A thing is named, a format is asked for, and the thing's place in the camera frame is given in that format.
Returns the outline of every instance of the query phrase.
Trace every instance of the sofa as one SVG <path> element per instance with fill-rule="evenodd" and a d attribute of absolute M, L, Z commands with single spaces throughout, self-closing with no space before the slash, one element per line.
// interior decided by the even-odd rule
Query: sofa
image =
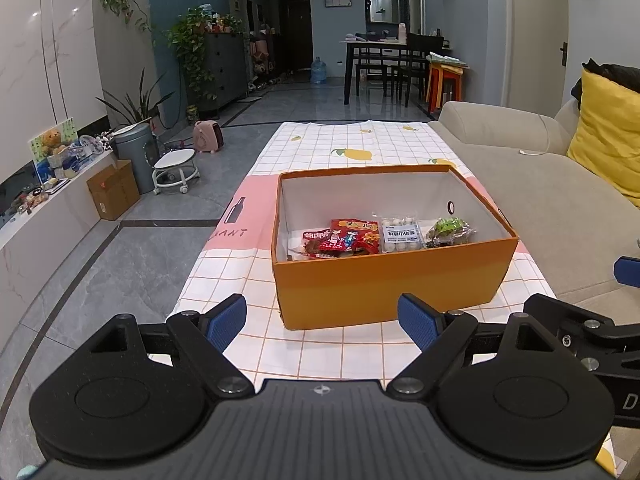
<path fill-rule="evenodd" d="M 449 102 L 430 126 L 484 185 L 560 300 L 616 324 L 640 323 L 640 289 L 613 277 L 620 256 L 640 257 L 640 210 L 566 156 L 579 114 L 574 99 L 553 119 Z M 640 430 L 611 434 L 628 463 L 621 478 L 638 478 Z"/>

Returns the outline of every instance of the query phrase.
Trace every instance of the mirror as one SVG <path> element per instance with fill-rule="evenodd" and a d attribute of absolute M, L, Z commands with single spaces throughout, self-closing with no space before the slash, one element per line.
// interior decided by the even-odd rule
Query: mirror
<path fill-rule="evenodd" d="M 400 23 L 400 0 L 371 0 L 370 18 L 376 23 Z"/>

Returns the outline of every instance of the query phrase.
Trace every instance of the cardboard box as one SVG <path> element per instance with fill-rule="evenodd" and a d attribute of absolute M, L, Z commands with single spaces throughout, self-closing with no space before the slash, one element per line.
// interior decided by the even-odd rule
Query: cardboard box
<path fill-rule="evenodd" d="M 332 219 L 450 216 L 476 233 L 470 243 L 419 251 L 287 261 L 303 230 Z M 456 170 L 444 165 L 369 166 L 284 173 L 271 248 L 284 325 L 310 330 L 397 319 L 411 292 L 441 312 L 488 303 L 504 279 L 518 236 Z"/>
<path fill-rule="evenodd" d="M 100 218 L 118 219 L 140 200 L 130 160 L 117 160 L 86 181 Z"/>

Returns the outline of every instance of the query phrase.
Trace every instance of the gray tile floor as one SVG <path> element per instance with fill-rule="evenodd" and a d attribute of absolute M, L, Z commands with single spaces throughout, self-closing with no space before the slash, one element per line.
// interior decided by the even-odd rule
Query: gray tile floor
<path fill-rule="evenodd" d="M 201 177 L 190 184 L 189 192 L 183 195 L 176 188 L 158 196 L 147 193 L 123 218 L 220 218 L 258 154 L 284 121 L 429 120 L 416 105 L 404 108 L 395 99 L 383 97 L 380 83 L 366 84 L 359 97 L 353 89 L 348 106 L 343 99 L 342 79 L 332 78 L 321 86 L 281 84 L 269 88 L 250 106 L 233 104 L 221 113 L 219 121 L 229 123 L 224 128 L 225 147 L 218 153 L 196 156 Z M 176 138 L 190 135 L 187 128 Z M 34 300 L 0 354 L 0 402 L 53 307 L 116 226 L 117 222 L 96 224 Z M 17 387 L 0 428 L 0 478 L 12 480 L 23 466 L 42 461 L 28 415 L 28 402 L 37 386 L 115 314 L 127 311 L 142 323 L 164 321 L 211 231 L 211 227 L 125 227 L 111 241 L 47 330 Z"/>

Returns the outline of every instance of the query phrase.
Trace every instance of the door handle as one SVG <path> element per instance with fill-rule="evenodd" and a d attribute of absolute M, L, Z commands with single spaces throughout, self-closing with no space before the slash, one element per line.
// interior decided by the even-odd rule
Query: door handle
<path fill-rule="evenodd" d="M 562 52 L 562 66 L 566 66 L 566 58 L 569 54 L 569 44 L 566 41 L 562 44 L 560 52 Z"/>

